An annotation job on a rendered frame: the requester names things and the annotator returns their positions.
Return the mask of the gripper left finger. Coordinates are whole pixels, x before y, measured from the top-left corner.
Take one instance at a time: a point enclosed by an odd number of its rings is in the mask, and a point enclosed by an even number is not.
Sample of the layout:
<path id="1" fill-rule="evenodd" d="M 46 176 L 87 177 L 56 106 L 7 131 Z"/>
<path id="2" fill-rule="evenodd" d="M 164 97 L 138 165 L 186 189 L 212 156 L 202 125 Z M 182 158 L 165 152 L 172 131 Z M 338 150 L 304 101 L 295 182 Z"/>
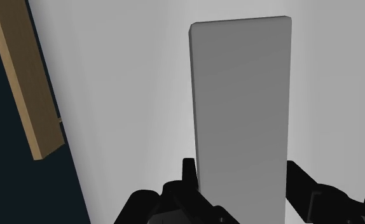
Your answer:
<path id="1" fill-rule="evenodd" d="M 163 185 L 162 193 L 137 190 L 114 224 L 239 224 L 223 207 L 213 206 L 198 190 L 194 158 L 182 160 L 182 179 Z"/>

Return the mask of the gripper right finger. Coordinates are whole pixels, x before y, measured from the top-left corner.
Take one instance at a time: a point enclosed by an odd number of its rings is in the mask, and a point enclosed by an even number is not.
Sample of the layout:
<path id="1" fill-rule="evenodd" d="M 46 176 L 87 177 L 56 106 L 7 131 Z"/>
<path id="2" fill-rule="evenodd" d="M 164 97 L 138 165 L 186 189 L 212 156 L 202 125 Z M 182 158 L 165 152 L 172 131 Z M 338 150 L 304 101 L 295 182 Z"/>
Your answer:
<path id="1" fill-rule="evenodd" d="M 292 160 L 287 161 L 286 199 L 306 224 L 365 224 L 365 199 L 359 202 L 316 182 Z"/>

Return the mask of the grey flat rectangular slab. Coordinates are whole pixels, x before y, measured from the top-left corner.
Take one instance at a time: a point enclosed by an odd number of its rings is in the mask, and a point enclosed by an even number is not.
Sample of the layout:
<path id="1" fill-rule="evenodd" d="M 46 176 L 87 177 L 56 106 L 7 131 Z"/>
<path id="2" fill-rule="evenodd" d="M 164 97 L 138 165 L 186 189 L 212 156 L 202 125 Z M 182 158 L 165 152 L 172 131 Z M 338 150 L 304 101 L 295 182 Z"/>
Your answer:
<path id="1" fill-rule="evenodd" d="M 239 224 L 284 224 L 292 21 L 189 29 L 201 194 Z"/>

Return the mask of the light wooden furniture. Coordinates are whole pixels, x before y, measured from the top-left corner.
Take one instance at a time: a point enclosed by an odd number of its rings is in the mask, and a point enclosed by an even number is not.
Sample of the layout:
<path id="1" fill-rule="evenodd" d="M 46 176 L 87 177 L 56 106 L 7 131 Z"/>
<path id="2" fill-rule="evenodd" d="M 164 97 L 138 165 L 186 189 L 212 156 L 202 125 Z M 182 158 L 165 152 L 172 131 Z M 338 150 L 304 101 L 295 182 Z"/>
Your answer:
<path id="1" fill-rule="evenodd" d="M 0 56 L 34 160 L 65 144 L 26 0 L 0 0 Z"/>

